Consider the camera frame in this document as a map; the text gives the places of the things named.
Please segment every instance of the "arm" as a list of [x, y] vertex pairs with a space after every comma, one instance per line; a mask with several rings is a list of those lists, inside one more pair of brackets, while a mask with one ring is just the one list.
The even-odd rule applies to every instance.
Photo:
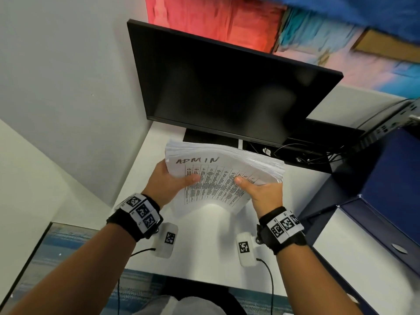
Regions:
[[[258, 218], [283, 206], [282, 184], [257, 186], [240, 177], [235, 182], [251, 196]], [[289, 245], [277, 263], [296, 315], [362, 314], [307, 245]]]
[[[160, 207], [199, 175], [174, 178], [166, 164], [156, 165], [142, 192]], [[109, 223], [40, 281], [10, 315], [95, 315], [105, 307], [136, 242], [122, 227]]]

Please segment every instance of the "monitor screen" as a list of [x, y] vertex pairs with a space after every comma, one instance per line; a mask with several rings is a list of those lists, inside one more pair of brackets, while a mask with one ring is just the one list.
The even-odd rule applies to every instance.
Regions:
[[129, 20], [147, 118], [280, 146], [341, 72]]

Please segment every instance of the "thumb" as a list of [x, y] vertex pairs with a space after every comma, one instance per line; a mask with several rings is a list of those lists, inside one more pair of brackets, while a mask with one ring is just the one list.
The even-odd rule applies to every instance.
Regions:
[[257, 186], [250, 183], [248, 180], [243, 179], [242, 177], [235, 177], [235, 183], [244, 191], [248, 192], [252, 196], [257, 190]]
[[178, 178], [177, 179], [178, 180], [177, 185], [178, 185], [179, 190], [181, 190], [185, 187], [188, 187], [192, 184], [195, 184], [195, 183], [199, 182], [200, 179], [201, 179], [200, 175], [198, 175], [196, 173], [193, 174], [193, 175], [187, 175], [185, 177]]

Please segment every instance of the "hand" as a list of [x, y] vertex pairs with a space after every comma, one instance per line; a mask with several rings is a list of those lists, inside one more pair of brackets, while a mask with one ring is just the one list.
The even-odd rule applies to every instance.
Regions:
[[242, 177], [236, 177], [235, 183], [251, 196], [258, 218], [283, 206], [282, 183], [254, 185]]
[[175, 178], [166, 167], [165, 159], [157, 163], [149, 178], [143, 194], [149, 196], [162, 208], [167, 205], [183, 188], [200, 181], [200, 175], [193, 174], [182, 178]]

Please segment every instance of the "stack of papers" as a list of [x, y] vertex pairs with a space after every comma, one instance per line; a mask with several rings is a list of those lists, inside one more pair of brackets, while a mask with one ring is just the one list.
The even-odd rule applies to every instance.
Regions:
[[238, 213], [251, 199], [234, 182], [241, 176], [255, 185], [282, 182], [284, 162], [233, 147], [209, 143], [176, 142], [165, 148], [168, 171], [175, 177], [197, 173], [200, 182], [181, 190], [173, 199], [174, 213], [186, 214], [207, 204]]

